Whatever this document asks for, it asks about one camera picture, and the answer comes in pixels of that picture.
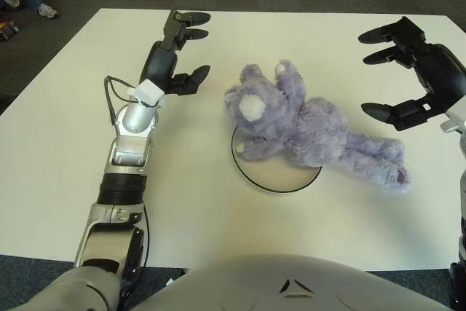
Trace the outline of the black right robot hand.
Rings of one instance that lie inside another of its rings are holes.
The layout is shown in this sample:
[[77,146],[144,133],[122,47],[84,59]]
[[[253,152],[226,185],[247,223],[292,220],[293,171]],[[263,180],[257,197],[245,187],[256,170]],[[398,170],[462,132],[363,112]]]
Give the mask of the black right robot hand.
[[465,96],[465,67],[442,44],[426,42],[424,31],[403,16],[399,21],[371,29],[358,37],[363,44],[393,42],[392,47],[363,59],[366,65],[395,61],[413,69],[426,95],[395,106],[363,103],[362,110],[374,119],[406,130],[446,113]]

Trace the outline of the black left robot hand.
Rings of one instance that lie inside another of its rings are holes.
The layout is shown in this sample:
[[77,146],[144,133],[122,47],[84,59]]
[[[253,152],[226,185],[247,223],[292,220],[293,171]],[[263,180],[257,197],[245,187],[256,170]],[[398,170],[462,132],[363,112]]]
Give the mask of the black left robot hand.
[[179,12],[172,10],[163,28],[164,38],[152,46],[141,72],[140,81],[149,80],[164,93],[193,95],[208,76],[209,65],[195,69],[191,74],[175,74],[178,57],[187,41],[204,39],[208,32],[197,29],[207,23],[210,14],[205,12]]

